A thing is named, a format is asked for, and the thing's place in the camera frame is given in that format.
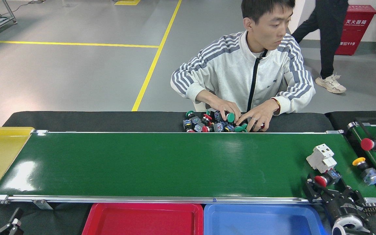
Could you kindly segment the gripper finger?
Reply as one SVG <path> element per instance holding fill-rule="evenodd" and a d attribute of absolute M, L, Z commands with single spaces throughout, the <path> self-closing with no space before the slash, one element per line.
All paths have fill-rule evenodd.
<path fill-rule="evenodd" d="M 20 229 L 22 224 L 20 218 L 23 213 L 21 208 L 17 208 L 9 219 L 9 222 L 0 228 L 0 235 L 23 235 L 24 231 Z"/>

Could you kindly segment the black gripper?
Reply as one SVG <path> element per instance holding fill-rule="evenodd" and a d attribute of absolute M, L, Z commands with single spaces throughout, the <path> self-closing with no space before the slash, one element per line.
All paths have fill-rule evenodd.
<path fill-rule="evenodd" d="M 336 183 L 335 191 L 327 189 L 327 181 L 322 176 L 308 175 L 304 183 L 304 194 L 310 203 L 315 204 L 318 198 L 326 203 L 326 210 L 331 225 L 363 226 L 363 197 L 359 191 L 352 190 L 346 183 Z"/>

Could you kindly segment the person's right hand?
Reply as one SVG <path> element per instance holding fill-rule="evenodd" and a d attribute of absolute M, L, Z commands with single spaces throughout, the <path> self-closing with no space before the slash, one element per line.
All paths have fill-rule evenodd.
<path fill-rule="evenodd" d="M 238 122 L 241 116 L 237 104 L 233 102 L 213 96 L 207 103 L 211 108 L 220 112 L 221 118 L 224 121 Z"/>

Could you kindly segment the person's left hand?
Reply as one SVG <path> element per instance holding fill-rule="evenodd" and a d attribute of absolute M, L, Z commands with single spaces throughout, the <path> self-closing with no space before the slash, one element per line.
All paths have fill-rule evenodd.
<path fill-rule="evenodd" d="M 245 119 L 251 118 L 246 130 L 248 132 L 266 131 L 270 126 L 270 121 L 274 114 L 280 109 L 279 103 L 275 99 L 269 99 L 262 104 L 252 108 L 241 115 L 236 125 L 240 125 Z"/>

